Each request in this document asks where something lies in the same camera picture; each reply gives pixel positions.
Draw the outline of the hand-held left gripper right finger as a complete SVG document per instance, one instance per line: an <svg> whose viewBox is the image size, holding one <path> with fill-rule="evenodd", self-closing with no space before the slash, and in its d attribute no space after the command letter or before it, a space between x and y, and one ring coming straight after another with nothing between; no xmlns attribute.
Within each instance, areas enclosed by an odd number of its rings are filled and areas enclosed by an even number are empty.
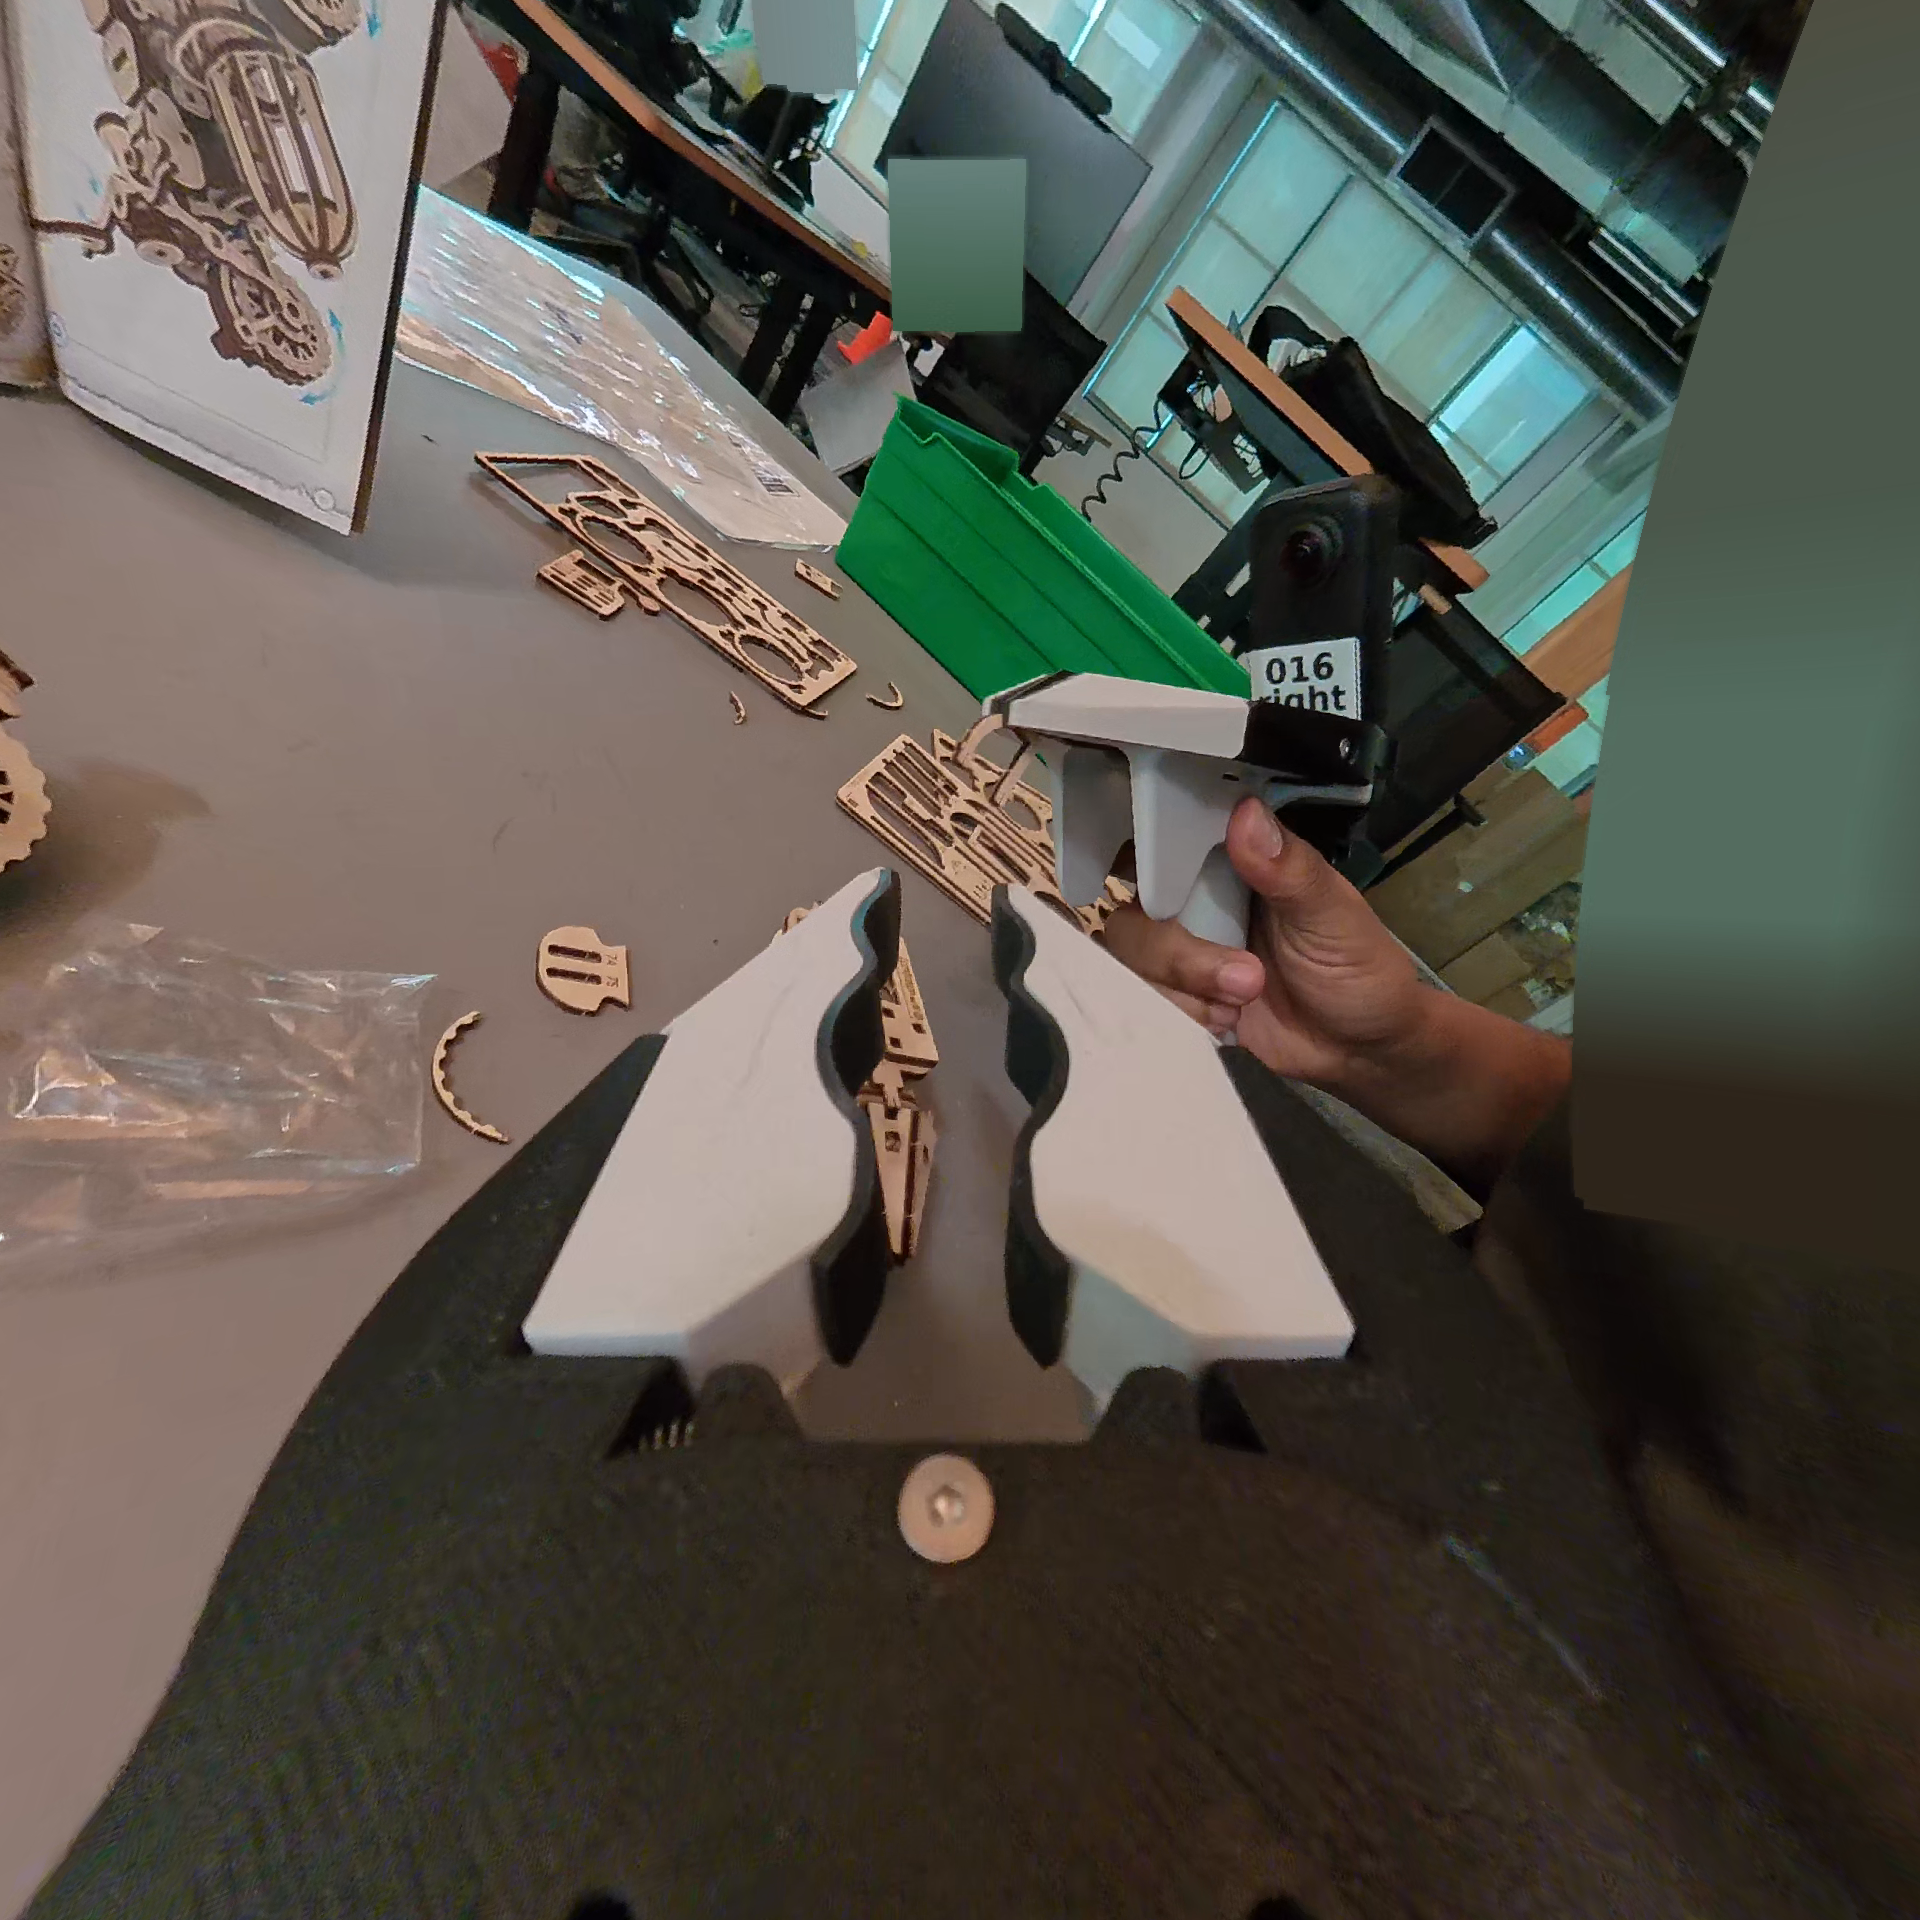
<svg viewBox="0 0 1920 1920"><path fill-rule="evenodd" d="M1204 1030L1026 885L990 905L1026 1103L1002 1289L1093 1415L1138 1371L1338 1362L1352 1316Z"/></svg>

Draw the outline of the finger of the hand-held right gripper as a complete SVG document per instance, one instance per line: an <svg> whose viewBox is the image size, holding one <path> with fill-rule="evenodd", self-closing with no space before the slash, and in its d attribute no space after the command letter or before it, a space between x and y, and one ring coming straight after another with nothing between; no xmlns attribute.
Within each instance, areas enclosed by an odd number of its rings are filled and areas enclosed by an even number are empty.
<svg viewBox="0 0 1920 1920"><path fill-rule="evenodd" d="M1245 757L1249 700L1171 683L1136 683L1120 723L1131 765L1133 895L1155 923L1180 923L1214 945L1241 949L1249 888L1225 839L1245 798L1279 801L1279 780Z"/></svg>
<svg viewBox="0 0 1920 1920"><path fill-rule="evenodd" d="M1136 683L1116 676L1046 676L982 700L1051 765L1051 844L1056 892L1093 902L1133 834L1131 765L1120 723L1136 708Z"/></svg>

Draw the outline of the wooden pointed strip piece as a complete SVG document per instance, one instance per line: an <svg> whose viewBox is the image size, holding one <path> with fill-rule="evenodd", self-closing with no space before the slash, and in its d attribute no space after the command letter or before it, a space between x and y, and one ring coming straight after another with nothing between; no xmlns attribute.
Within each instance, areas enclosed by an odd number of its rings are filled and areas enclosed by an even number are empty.
<svg viewBox="0 0 1920 1920"><path fill-rule="evenodd" d="M938 1124L916 1097L916 1081L940 1063L940 1044L928 1029L905 945L879 989L879 1029L883 1054L858 1090L858 1103L878 1147L889 1254L893 1262L908 1262L916 1254L938 1143Z"/></svg>

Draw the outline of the wooden parts sheet with slots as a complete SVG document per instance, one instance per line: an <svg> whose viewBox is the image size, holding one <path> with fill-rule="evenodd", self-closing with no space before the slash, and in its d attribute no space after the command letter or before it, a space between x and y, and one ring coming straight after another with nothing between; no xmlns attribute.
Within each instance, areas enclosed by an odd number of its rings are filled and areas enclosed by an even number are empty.
<svg viewBox="0 0 1920 1920"><path fill-rule="evenodd" d="M1124 878L1108 878L1093 902L1069 905L1056 892L1049 791L1019 780L1000 807L956 768L956 741L932 731L928 741L896 734L836 791L841 808L932 881L950 902L987 923L995 892L1026 885L1042 902L1097 935L1111 915L1133 901Z"/></svg>

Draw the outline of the person's right forearm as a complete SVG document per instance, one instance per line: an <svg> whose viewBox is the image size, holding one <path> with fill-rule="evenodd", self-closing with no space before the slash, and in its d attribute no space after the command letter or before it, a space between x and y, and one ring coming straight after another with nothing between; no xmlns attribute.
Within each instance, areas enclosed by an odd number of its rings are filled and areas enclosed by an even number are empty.
<svg viewBox="0 0 1920 1920"><path fill-rule="evenodd" d="M1425 992L1395 1063L1389 1128L1486 1200L1573 1084L1573 1043L1452 993Z"/></svg>

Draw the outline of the grey desk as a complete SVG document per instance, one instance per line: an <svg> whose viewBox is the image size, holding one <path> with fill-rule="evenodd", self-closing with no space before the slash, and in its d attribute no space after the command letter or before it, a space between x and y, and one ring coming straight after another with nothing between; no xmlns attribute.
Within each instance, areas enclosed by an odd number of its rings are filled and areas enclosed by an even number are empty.
<svg viewBox="0 0 1920 1920"><path fill-rule="evenodd" d="M886 852L831 801L901 718L779 711L673 617L532 582L476 449L573 438L392 371L339 539L63 402L2 408L2 636L54 828L2 979L109 923L482 1010L383 1200L2 1287L2 1915L1147 1916L1150 1734L1093 1677L1074 1392L1002 1318L1019 1103L985 932L902 875L935 1190L861 1362L673 1379L522 1345L643 1034ZM536 985L552 926L631 1006Z"/></svg>

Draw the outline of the person's right hand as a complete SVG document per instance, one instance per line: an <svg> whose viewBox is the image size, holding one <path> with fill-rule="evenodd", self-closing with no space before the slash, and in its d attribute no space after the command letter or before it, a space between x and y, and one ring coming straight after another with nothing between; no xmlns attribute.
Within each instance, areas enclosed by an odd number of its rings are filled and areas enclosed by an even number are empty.
<svg viewBox="0 0 1920 1920"><path fill-rule="evenodd" d="M1428 985L1363 896L1257 798L1222 844L1249 896L1238 945L1127 905L1103 945L1214 1039L1279 1077L1366 1104L1371 1081L1415 1039Z"/></svg>

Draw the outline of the wooden top table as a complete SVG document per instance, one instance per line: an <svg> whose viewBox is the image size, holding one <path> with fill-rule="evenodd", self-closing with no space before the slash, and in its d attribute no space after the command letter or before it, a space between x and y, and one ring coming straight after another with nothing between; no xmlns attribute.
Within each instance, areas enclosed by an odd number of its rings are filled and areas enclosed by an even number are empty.
<svg viewBox="0 0 1920 1920"><path fill-rule="evenodd" d="M1181 358L1158 402L1238 493L1378 473L1400 493L1403 542L1420 544L1456 590L1486 584L1475 547L1494 523L1428 421L1381 388L1355 342L1325 339L1281 304L1264 307L1241 339L1187 288L1177 288L1165 309Z"/></svg>

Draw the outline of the wooden toothed arc piece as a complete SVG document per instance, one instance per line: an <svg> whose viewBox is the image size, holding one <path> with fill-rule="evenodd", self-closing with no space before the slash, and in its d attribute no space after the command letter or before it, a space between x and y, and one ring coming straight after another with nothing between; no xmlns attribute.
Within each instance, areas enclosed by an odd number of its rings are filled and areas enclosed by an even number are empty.
<svg viewBox="0 0 1920 1920"><path fill-rule="evenodd" d="M435 1097L435 1104L448 1118L452 1118L469 1140L486 1140L493 1144L509 1144L509 1133L495 1128L493 1123L485 1123L476 1117L462 1094L455 1090L455 1081L449 1077L449 1057L455 1054L459 1043L485 1019L482 1010L463 1010L462 1017L449 1019L438 1039L432 1043L430 1054L430 1090Z"/></svg>

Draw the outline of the silver ventilation ducts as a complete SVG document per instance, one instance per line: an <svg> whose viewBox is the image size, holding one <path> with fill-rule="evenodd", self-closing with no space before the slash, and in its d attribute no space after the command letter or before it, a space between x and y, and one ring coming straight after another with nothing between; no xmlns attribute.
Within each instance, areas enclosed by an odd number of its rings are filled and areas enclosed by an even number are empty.
<svg viewBox="0 0 1920 1920"><path fill-rule="evenodd" d="M1675 403L1801 3L1198 10L1627 415Z"/></svg>

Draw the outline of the crumpled clear plastic bag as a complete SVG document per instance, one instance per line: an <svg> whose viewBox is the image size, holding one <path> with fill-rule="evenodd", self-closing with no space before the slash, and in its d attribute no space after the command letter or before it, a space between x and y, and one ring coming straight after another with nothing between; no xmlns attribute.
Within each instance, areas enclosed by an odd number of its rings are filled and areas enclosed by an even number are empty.
<svg viewBox="0 0 1920 1920"><path fill-rule="evenodd" d="M383 1200L421 1163L418 972L99 926L2 992L2 1285Z"/></svg>

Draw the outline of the person's brown shirt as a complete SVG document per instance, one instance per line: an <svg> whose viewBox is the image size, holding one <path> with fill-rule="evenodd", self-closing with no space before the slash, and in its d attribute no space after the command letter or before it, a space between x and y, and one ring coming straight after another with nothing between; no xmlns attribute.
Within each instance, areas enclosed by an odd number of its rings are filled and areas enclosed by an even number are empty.
<svg viewBox="0 0 1920 1920"><path fill-rule="evenodd" d="M1870 1916L1917 1915L1917 1282L1574 1195L1569 1043L1475 1265L1567 1368L1688 1631Z"/></svg>

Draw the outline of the flat clear plastic sleeve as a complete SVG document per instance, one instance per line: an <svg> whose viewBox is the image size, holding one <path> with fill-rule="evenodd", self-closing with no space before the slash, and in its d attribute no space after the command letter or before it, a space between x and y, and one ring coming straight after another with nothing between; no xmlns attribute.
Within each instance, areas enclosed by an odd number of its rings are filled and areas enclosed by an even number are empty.
<svg viewBox="0 0 1920 1920"><path fill-rule="evenodd" d="M618 448L727 542L828 550L846 530L581 261L430 188L396 354Z"/></svg>

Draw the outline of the wooden motorcycle model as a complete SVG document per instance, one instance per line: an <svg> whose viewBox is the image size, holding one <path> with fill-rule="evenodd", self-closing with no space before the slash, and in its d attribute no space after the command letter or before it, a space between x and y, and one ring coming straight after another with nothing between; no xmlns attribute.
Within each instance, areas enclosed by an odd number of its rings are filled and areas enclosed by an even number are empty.
<svg viewBox="0 0 1920 1920"><path fill-rule="evenodd" d="M19 694L32 683L35 678L2 653L2 869L27 861L52 822L42 768L9 731L9 721L19 714Z"/></svg>

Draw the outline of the white printed model box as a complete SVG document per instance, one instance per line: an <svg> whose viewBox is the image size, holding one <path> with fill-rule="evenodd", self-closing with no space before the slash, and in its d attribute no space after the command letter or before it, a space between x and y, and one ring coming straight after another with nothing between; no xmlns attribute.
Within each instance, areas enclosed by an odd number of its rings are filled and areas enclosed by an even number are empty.
<svg viewBox="0 0 1920 1920"><path fill-rule="evenodd" d="M2 385L358 532L445 3L5 3Z"/></svg>

